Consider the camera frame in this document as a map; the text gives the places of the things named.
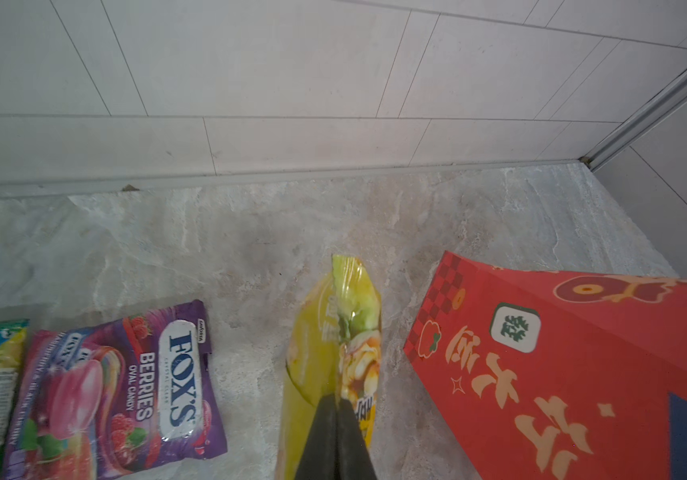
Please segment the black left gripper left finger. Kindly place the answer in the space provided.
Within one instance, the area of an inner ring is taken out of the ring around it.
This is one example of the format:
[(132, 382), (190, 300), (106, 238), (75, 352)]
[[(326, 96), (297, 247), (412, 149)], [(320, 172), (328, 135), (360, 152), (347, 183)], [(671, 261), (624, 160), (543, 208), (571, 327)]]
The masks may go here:
[(318, 404), (295, 480), (338, 478), (338, 410), (336, 396), (331, 394)]

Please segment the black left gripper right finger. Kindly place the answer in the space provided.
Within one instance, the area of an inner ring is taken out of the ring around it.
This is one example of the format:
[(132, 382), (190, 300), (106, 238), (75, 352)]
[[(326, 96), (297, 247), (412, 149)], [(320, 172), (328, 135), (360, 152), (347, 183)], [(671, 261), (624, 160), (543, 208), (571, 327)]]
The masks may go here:
[(345, 399), (338, 405), (337, 450), (337, 479), (377, 480), (353, 405)]

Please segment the yellow green snack packet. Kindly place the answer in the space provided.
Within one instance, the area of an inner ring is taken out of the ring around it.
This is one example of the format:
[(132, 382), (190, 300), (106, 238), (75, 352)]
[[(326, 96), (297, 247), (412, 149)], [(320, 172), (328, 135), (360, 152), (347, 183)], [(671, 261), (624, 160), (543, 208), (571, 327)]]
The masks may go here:
[(367, 450), (375, 430), (381, 377), (381, 294), (361, 260), (335, 255), (307, 296), (285, 360), (275, 476), (295, 479), (320, 400), (349, 400)]

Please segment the red paper gift bag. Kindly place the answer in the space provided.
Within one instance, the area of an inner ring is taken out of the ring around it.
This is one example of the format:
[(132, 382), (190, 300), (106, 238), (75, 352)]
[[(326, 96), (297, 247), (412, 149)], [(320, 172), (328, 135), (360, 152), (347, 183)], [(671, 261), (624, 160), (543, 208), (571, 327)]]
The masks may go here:
[(485, 479), (687, 479), (687, 279), (445, 252), (403, 350)]

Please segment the purple snack packet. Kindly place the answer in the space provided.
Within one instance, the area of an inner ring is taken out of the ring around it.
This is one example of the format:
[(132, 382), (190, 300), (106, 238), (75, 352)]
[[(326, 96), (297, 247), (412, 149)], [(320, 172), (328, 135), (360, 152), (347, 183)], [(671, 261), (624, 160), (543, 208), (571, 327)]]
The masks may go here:
[(118, 479), (228, 449), (200, 300), (41, 330), (4, 445), (5, 479)]

